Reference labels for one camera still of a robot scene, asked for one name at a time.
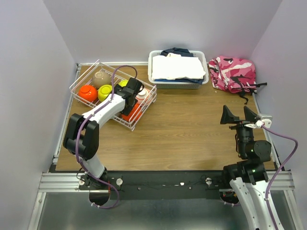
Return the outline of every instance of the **white plastic basket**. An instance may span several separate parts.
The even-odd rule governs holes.
[[[100,62],[100,60],[97,60],[90,68],[88,68],[70,87],[69,89],[71,90],[71,93],[73,94],[73,97],[78,100],[79,102],[82,102],[83,104],[91,107],[91,108],[95,108],[97,105],[99,105],[101,102],[96,99],[93,102],[89,102],[83,98],[81,98],[78,95],[79,89],[83,86],[83,85],[92,85],[92,77],[93,75],[100,71],[103,70],[105,72],[107,72],[108,74],[112,75],[112,73],[114,72],[114,68],[108,65],[105,65],[103,63]],[[120,70],[116,71],[116,74],[114,76],[114,85],[120,83],[120,81],[122,80],[128,80],[129,78],[132,78],[131,75],[124,73]],[[147,110],[147,108],[153,103],[155,102],[156,98],[157,98],[157,88],[156,86],[152,86],[142,80],[139,80],[140,82],[142,82],[145,86],[145,88],[147,88],[149,90],[149,94],[147,95],[147,97],[142,101],[142,103],[140,104],[141,109],[136,110],[133,115],[131,116],[131,118],[129,119],[129,121],[126,121],[124,119],[122,119],[120,117],[121,114],[117,114],[115,116],[112,117],[113,120],[121,123],[122,125],[126,126],[127,128],[129,128],[131,131],[134,130],[136,124],[138,123],[139,119],[144,115],[145,111]]]
[[[158,89],[198,89],[201,85],[189,82],[179,82],[179,81],[155,81],[152,79],[152,67],[153,67],[153,57],[160,55],[162,50],[154,50],[150,52],[148,58],[148,80],[157,86]],[[203,52],[189,50],[194,57],[198,57],[202,63],[202,66],[206,72],[202,84],[206,84],[209,81],[209,71],[207,67],[207,61]]]

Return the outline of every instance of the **white wall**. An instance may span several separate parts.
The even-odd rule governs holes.
[[[307,228],[307,1],[283,0],[253,52],[258,82],[268,82],[259,92],[263,113],[273,115],[272,129],[298,139],[296,155],[288,164],[295,182],[301,218]],[[293,142],[273,136],[283,161]]]
[[[75,64],[41,0],[0,2],[0,229],[27,229]]]
[[[148,61],[186,47],[250,57],[281,0],[44,0],[77,62]]]

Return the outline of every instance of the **wooden tabletop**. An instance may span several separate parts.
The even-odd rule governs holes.
[[[82,66],[81,74],[88,68]],[[147,83],[147,66],[136,66],[138,79]],[[131,68],[121,69],[133,75]],[[257,112],[252,96],[248,107]],[[157,90],[151,104],[133,132],[109,120],[99,134],[100,161],[108,170],[221,170],[241,159],[236,153],[236,131],[220,125],[223,105],[234,115],[244,118],[244,102],[237,94],[216,90],[211,81],[198,90]],[[70,116],[91,108],[73,100]],[[255,139],[265,139],[261,129]],[[274,169],[273,162],[266,162]],[[76,171],[75,156],[61,148],[58,171]]]

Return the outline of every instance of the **rack wire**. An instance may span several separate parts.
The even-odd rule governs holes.
[[[90,68],[88,68],[70,87],[70,91],[73,94],[74,99],[77,101],[91,107],[95,108],[98,106],[101,102],[96,99],[93,102],[89,102],[85,100],[84,98],[80,97],[78,95],[78,92],[80,88],[84,85],[92,85],[92,78],[93,75],[98,71],[105,71],[109,75],[112,75],[114,72],[114,68],[108,65],[105,65],[100,62],[100,60],[97,60]],[[120,70],[117,70],[115,76],[114,76],[114,85],[120,83],[122,80],[128,80],[129,78],[132,78],[131,75],[124,73]],[[122,125],[129,128],[131,131],[135,129],[136,124],[140,120],[140,118],[144,115],[145,111],[148,109],[148,107],[155,102],[157,98],[157,88],[156,86],[152,86],[140,79],[138,79],[140,82],[144,84],[144,87],[149,90],[149,93],[147,97],[140,103],[140,109],[136,109],[136,111],[130,116],[130,119],[128,121],[121,118],[121,114],[116,114],[112,117],[113,120],[121,123]]]

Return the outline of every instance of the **backpack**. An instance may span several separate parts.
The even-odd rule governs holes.
[[[242,58],[219,56],[209,61],[210,77],[214,88],[231,93],[238,93],[241,98],[246,93],[257,93],[257,88],[267,83],[256,83],[255,65]]]

